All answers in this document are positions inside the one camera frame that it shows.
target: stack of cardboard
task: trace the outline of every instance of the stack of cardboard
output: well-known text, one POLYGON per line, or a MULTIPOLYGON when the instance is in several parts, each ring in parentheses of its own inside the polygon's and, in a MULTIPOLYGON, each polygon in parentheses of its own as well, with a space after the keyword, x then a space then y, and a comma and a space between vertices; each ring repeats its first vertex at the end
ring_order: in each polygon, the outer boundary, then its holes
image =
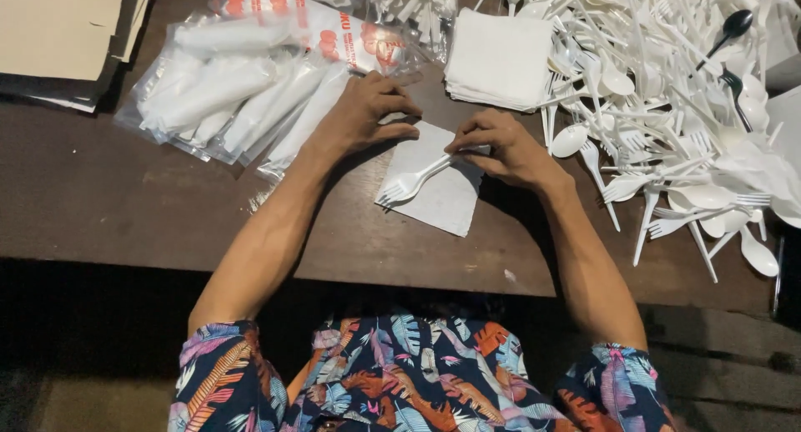
POLYGON ((151 0, 0 0, 0 93, 94 112, 151 0))

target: floral shirt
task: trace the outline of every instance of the floral shirt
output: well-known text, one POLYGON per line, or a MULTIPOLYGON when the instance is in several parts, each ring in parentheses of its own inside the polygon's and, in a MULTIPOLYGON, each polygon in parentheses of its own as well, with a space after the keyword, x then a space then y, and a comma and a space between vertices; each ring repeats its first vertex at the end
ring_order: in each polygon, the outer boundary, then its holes
POLYGON ((201 327, 180 355, 169 431, 674 430, 648 354, 621 345, 595 345, 551 402, 529 383, 520 341, 494 322, 329 321, 312 347, 290 401, 255 323, 201 327))

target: shirt sleeve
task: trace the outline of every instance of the shirt sleeve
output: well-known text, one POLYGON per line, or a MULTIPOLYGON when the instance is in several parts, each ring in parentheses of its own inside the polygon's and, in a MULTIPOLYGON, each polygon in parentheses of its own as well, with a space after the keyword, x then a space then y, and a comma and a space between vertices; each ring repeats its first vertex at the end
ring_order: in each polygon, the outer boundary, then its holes
POLYGON ((278 430, 287 391, 252 321, 208 324, 184 343, 169 432, 278 430))
POLYGON ((556 386, 554 404, 582 430, 675 430, 648 353, 593 346, 556 386))

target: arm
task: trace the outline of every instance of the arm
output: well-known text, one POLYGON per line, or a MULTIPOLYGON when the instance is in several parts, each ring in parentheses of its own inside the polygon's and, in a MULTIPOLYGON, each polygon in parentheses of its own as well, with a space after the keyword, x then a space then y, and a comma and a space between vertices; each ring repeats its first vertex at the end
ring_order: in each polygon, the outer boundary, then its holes
POLYGON ((317 201, 335 164, 356 150, 419 132, 381 116, 420 115, 396 81, 377 72, 351 78, 287 169, 284 180, 236 235, 189 316, 189 334, 205 324, 252 320, 297 260, 317 201))
POLYGON ((568 309, 594 341, 646 349, 637 305, 578 199, 573 178, 511 114, 488 109, 456 132, 446 152, 460 154, 487 174, 537 192, 554 237, 568 309), (460 151, 490 145, 490 156, 460 151))

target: wooden table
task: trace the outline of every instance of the wooden table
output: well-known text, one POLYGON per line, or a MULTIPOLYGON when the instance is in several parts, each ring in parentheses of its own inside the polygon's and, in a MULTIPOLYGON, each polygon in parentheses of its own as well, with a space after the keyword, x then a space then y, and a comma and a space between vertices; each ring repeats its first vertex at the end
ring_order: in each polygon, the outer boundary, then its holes
MULTIPOLYGON (((496 8, 497 1, 486 0, 483 9, 496 8)), ((165 25, 204 2, 156 0, 136 63, 115 89, 127 93, 158 54, 165 25)), ((475 0, 460 2, 472 6, 475 0)), ((408 90, 425 110, 424 120, 455 130, 483 107, 449 100, 441 79, 440 69, 428 67, 408 90)), ((0 255, 213 270, 266 182, 252 168, 243 173, 157 147, 114 127, 111 116, 0 103, 0 255)), ((520 120, 542 141, 538 115, 520 120)), ((554 295, 553 244, 530 193, 485 177, 470 232, 455 237, 373 204, 391 153, 382 147, 343 164, 296 277, 554 295)), ((771 283, 746 266, 736 243, 715 258, 717 285, 686 229, 646 243, 632 267, 642 197, 615 205, 622 225, 617 233, 579 161, 560 163, 575 177, 637 301, 766 311, 771 283)))

